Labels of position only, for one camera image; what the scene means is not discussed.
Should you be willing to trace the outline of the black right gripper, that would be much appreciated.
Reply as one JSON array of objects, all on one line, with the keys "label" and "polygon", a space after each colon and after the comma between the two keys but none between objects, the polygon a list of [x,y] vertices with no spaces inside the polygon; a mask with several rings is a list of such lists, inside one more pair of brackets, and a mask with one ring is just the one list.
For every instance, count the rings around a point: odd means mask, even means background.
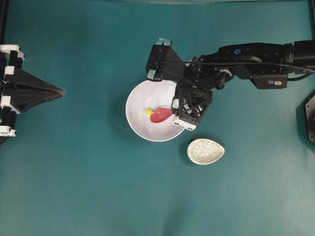
[{"label": "black right gripper", "polygon": [[147,64],[147,80],[176,83],[171,104],[172,123],[193,131],[213,101],[213,90],[223,89],[233,78],[233,63],[193,58],[183,61],[170,39],[159,38],[152,46]]}]

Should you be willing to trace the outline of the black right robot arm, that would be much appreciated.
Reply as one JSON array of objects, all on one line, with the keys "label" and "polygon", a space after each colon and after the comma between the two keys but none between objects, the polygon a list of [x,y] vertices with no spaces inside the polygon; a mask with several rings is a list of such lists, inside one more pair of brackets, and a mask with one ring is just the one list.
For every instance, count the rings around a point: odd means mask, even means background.
[{"label": "black right robot arm", "polygon": [[[175,124],[193,130],[212,102],[212,91],[222,89],[234,76],[250,80],[258,89],[283,89],[291,81],[315,72],[315,43],[250,43],[219,48],[216,53],[182,61],[172,42],[158,40],[147,64],[147,79],[176,83],[171,111]],[[0,134],[16,135],[18,114],[64,95],[64,91],[22,69],[24,54],[18,45],[0,47]]]}]

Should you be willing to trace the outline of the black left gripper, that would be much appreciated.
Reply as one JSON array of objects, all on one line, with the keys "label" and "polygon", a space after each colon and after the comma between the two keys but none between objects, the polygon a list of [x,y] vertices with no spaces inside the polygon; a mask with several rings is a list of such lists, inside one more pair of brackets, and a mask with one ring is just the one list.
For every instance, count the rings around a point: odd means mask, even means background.
[{"label": "black left gripper", "polygon": [[[16,136],[16,117],[40,104],[64,97],[64,91],[22,70],[18,45],[0,46],[0,135]],[[27,88],[46,91],[26,91]]]}]

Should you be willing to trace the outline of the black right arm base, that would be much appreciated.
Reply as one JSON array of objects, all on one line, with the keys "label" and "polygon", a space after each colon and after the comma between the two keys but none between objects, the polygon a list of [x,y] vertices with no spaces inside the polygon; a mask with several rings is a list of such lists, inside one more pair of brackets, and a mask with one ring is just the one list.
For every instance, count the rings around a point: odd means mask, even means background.
[{"label": "black right arm base", "polygon": [[310,93],[296,108],[297,131],[304,146],[315,150],[315,92]]}]

